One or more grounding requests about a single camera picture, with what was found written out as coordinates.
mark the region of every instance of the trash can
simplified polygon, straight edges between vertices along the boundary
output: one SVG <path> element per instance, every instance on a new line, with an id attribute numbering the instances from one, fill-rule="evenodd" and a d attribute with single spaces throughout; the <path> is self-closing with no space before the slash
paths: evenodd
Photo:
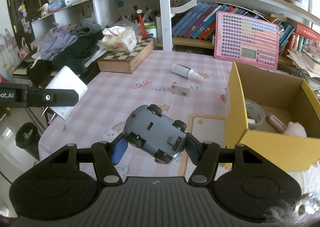
<path id="1" fill-rule="evenodd" d="M 17 147 L 26 150 L 37 160 L 39 160 L 39 140 L 38 128 L 31 122 L 24 123 L 16 134 Z"/>

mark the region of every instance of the chessboard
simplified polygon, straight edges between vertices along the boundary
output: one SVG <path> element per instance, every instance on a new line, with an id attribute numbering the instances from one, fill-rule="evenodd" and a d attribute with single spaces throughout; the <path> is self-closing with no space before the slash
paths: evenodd
<path id="1" fill-rule="evenodd" d="M 98 59 L 101 72 L 133 73 L 156 45 L 155 38 L 142 39 L 128 52 L 107 52 Z"/>
<path id="2" fill-rule="evenodd" d="M 143 39 L 140 42 L 137 42 L 134 49 L 128 52 L 108 52 L 107 56 L 105 56 L 104 60 L 118 60 L 118 61 L 127 61 L 134 59 L 142 50 L 145 49 L 146 46 L 148 46 L 152 41 L 154 41 L 154 38 L 147 38 Z"/>

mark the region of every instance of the toy car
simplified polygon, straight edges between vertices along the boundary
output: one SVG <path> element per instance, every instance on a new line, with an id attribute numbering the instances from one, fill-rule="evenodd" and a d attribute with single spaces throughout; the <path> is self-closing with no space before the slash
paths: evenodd
<path id="1" fill-rule="evenodd" d="M 155 104 L 142 105 L 128 117 L 124 135 L 133 146 L 144 150 L 157 163 L 168 164 L 183 152 L 187 125 L 162 114 Z"/>

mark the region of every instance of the floor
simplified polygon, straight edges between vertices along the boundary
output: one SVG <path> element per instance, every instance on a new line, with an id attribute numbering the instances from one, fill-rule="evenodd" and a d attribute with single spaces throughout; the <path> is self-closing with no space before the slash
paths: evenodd
<path id="1" fill-rule="evenodd" d="M 11 115 L 0 121 L 0 214 L 4 216 L 16 217 L 9 200 L 11 183 L 37 162 L 27 151 L 16 146 L 16 133 L 26 122 L 36 124 L 40 134 L 46 129 L 45 119 L 40 117 L 41 108 L 31 110 L 39 121 L 32 119 L 25 109 L 11 109 Z"/>

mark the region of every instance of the yellow cardboard box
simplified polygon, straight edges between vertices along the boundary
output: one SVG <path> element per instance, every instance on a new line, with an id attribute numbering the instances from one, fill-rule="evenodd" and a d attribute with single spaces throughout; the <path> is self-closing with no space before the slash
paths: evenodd
<path id="1" fill-rule="evenodd" d="M 299 122 L 308 138 L 278 134 L 267 120 L 250 130 L 244 99 L 286 125 Z M 305 80 L 233 62 L 225 106 L 227 148 L 243 143 L 286 172 L 301 172 L 319 160 L 320 103 Z"/>

